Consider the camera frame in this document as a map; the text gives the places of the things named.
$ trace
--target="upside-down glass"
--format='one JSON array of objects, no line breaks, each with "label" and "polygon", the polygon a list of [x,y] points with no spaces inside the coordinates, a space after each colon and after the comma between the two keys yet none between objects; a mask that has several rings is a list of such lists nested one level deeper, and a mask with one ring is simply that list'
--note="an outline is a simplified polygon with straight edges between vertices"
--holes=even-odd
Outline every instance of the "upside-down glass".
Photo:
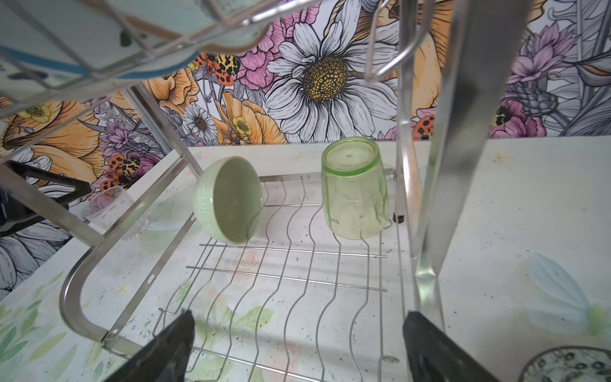
[{"label": "upside-down glass", "polygon": [[327,225],[336,235],[361,239],[384,228],[388,192],[376,142],[351,137],[329,145],[321,176]]},{"label": "upside-down glass", "polygon": [[[82,217],[104,229],[109,229],[134,204],[134,199],[121,186],[111,187],[97,194],[87,204]],[[148,219],[141,216],[121,239],[130,240],[146,229]]]}]

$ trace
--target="blue rim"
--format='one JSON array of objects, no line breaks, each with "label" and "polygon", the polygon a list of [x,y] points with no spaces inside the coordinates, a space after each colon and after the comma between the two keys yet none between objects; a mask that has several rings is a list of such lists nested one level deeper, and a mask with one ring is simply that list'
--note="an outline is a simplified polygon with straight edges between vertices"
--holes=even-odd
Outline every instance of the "blue rim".
[{"label": "blue rim", "polygon": [[[67,64],[61,61],[50,60],[44,57],[35,56],[33,54],[24,53],[21,51],[13,50],[11,48],[7,48],[6,46],[0,46],[0,51],[8,54],[12,58],[17,61],[23,62],[24,64],[37,65],[53,70],[58,70],[60,72],[72,73],[81,76],[87,76],[89,72],[80,65]],[[124,74],[119,79],[149,79],[154,77],[164,76],[168,73],[175,72],[189,65],[195,58],[199,56],[199,53],[193,54],[189,59],[180,62],[179,64],[175,64],[171,67],[156,69],[156,70],[148,70],[146,72],[132,72]]]}]

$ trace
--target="green glass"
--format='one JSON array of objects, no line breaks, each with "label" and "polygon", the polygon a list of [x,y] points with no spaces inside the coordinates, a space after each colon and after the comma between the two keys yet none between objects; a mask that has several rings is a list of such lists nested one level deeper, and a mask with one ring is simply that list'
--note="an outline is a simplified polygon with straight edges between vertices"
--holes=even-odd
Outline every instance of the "green glass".
[{"label": "green glass", "polygon": [[388,191],[376,142],[343,138],[323,152],[323,205],[327,225],[340,237],[371,237],[388,220]]}]

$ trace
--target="orange flower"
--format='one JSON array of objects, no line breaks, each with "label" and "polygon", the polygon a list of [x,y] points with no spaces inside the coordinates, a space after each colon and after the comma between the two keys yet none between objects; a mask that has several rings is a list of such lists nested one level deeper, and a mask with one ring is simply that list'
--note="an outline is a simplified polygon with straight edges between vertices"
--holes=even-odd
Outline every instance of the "orange flower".
[{"label": "orange flower", "polygon": [[213,118],[219,143],[230,144],[234,137],[250,144],[287,143],[276,121],[265,114],[261,106],[237,100],[228,92],[223,93],[223,100],[225,107],[215,101],[222,120]]},{"label": "orange flower", "polygon": [[[46,102],[7,118],[7,124],[0,123],[0,156],[12,153],[86,108],[78,101]],[[93,110],[78,119],[94,125],[99,122]],[[32,159],[48,156],[52,161],[52,173],[92,183],[103,173],[104,157],[98,150],[99,135],[75,119],[33,145]]]},{"label": "orange flower", "polygon": [[171,75],[144,81],[144,86],[153,97],[159,100],[160,106],[167,106],[176,111],[181,118],[184,117],[183,113],[187,105],[197,101],[199,92],[199,87],[189,67]]}]

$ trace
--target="green bowl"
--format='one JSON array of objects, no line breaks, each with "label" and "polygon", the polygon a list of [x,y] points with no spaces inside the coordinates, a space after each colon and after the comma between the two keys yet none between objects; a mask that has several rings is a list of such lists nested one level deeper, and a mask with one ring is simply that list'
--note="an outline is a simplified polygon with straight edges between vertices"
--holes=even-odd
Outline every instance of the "green bowl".
[{"label": "green bowl", "polygon": [[214,239],[243,244],[257,230],[263,191],[257,171],[240,156],[211,164],[197,181],[193,210],[197,221]]}]

